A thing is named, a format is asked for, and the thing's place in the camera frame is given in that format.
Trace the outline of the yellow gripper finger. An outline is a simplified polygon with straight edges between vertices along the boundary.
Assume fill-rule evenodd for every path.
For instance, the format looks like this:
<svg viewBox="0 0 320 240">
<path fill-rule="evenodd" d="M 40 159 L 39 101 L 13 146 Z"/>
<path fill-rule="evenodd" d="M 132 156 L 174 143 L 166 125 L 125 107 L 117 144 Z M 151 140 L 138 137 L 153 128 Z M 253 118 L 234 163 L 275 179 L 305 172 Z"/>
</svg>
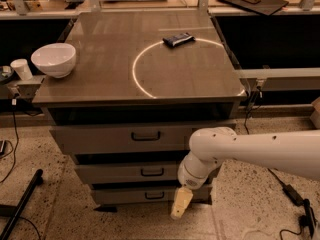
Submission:
<svg viewBox="0 0 320 240">
<path fill-rule="evenodd" d="M 193 192 L 190 189 L 186 187 L 177 188 L 171 209 L 171 218 L 174 220 L 180 219 L 188 208 L 192 198 Z"/>
</svg>

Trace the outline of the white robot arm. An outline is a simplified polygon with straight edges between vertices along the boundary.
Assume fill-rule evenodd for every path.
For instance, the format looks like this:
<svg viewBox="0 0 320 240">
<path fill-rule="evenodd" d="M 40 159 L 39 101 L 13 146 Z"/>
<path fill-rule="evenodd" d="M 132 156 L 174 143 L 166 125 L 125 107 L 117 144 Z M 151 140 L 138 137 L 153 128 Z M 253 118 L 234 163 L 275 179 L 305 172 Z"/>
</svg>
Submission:
<svg viewBox="0 0 320 240">
<path fill-rule="evenodd" d="M 193 192 L 227 159 L 320 179 L 320 131 L 239 135 L 229 127 L 202 128 L 189 139 L 189 153 L 178 169 L 171 217 L 179 219 Z"/>
</svg>

